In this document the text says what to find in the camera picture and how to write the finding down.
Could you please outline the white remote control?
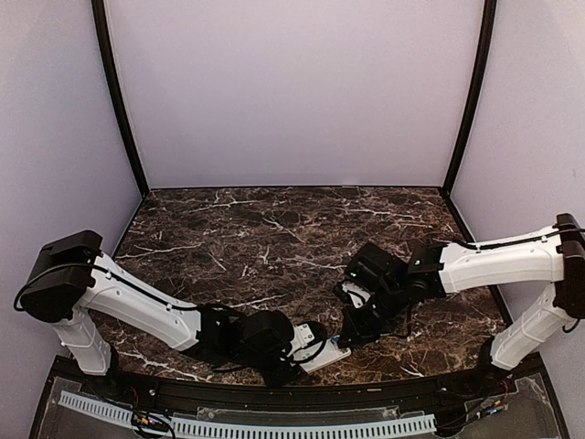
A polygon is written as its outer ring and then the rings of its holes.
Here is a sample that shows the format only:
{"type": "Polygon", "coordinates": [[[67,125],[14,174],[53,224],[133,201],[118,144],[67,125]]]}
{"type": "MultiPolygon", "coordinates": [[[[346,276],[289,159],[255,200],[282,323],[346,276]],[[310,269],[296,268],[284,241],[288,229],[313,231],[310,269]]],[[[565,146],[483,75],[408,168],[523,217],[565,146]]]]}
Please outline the white remote control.
{"type": "MultiPolygon", "coordinates": [[[[295,358],[298,360],[308,359],[318,349],[318,345],[311,348],[306,348],[298,351],[295,354],[295,358]]],[[[332,342],[329,339],[324,346],[324,350],[316,356],[315,359],[307,361],[301,365],[301,368],[306,373],[312,373],[326,366],[329,366],[339,360],[345,359],[351,355],[350,348],[340,348],[337,343],[332,342]]]]}

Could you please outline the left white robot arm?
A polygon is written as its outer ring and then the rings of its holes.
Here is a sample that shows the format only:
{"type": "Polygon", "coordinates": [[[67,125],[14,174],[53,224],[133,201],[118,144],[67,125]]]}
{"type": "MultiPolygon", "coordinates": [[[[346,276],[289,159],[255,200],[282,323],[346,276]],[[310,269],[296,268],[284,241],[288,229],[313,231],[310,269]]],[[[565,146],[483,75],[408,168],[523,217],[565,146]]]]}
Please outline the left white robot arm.
{"type": "Polygon", "coordinates": [[[129,380],[116,369],[118,355],[101,337],[91,310],[136,327],[217,373],[255,369],[269,387],[302,375],[305,363],[327,345],[321,324],[295,326],[281,311],[247,316],[219,303],[174,299],[126,272],[101,250],[101,242],[101,235],[84,230],[43,246],[13,308],[52,325],[81,371],[110,399],[122,398],[129,380]]]}

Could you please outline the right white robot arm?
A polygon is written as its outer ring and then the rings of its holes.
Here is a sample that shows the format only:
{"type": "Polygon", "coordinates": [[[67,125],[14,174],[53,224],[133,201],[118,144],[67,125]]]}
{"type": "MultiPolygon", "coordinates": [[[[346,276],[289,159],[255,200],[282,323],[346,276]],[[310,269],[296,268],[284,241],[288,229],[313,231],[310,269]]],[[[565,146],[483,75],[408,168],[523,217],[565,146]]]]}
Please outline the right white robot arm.
{"type": "Polygon", "coordinates": [[[475,287],[543,281],[546,287],[517,321],[487,344],[487,361],[472,370],[466,388],[488,395],[502,370],[521,360],[570,321],[584,318],[584,230],[568,213],[555,224],[500,241],[451,241],[418,248],[409,261],[368,242],[335,286],[344,303],[341,348],[388,333],[406,308],[475,287]]]}

